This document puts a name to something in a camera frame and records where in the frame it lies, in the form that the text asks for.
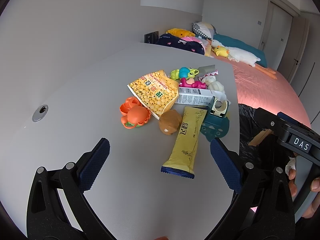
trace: white box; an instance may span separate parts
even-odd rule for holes
[[[214,92],[209,89],[179,87],[179,97],[176,104],[209,106]]]

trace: orange bedding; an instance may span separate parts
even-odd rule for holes
[[[239,104],[253,108],[261,107],[273,114],[283,112],[298,122],[311,127],[307,112],[300,99],[279,72],[276,72],[277,79],[275,80],[245,63],[237,63],[216,55],[214,58],[233,65]]]

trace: yellow wrapper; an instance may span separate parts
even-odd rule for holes
[[[157,119],[170,110],[179,97],[179,83],[168,78],[163,70],[142,76],[130,83],[128,88]]]
[[[186,106],[172,154],[162,168],[167,172],[194,178],[193,164],[198,148],[198,135],[207,110]]]

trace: gray tabletop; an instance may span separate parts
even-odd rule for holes
[[[26,233],[26,208],[31,183],[39,166],[61,169],[92,150],[101,137],[111,152],[90,191],[84,193],[100,220],[119,240],[204,239],[227,210],[230,190],[210,155],[209,142],[199,135],[195,179],[160,172],[169,158],[176,134],[164,135],[152,117],[143,127],[125,129],[119,106],[132,96],[127,84],[147,73],[180,67],[216,65],[217,80],[231,101],[230,128],[222,138],[239,151],[239,115],[232,65],[174,48],[137,43],[88,67],[53,93],[45,102],[41,121],[28,119],[17,132],[1,165],[2,201]],[[184,105],[174,108],[183,113]],[[63,192],[59,191],[73,226],[79,228]]]

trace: human hand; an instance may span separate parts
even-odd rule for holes
[[[291,196],[294,197],[297,194],[297,186],[294,183],[294,178],[296,177],[296,171],[293,169],[289,170],[289,189],[291,192]],[[320,192],[320,178],[316,178],[313,180],[310,186],[310,190],[313,192]],[[311,218],[316,212],[317,208],[320,205],[320,193],[317,194],[316,198],[313,200],[312,204],[308,207],[308,209],[304,212],[302,217]]]

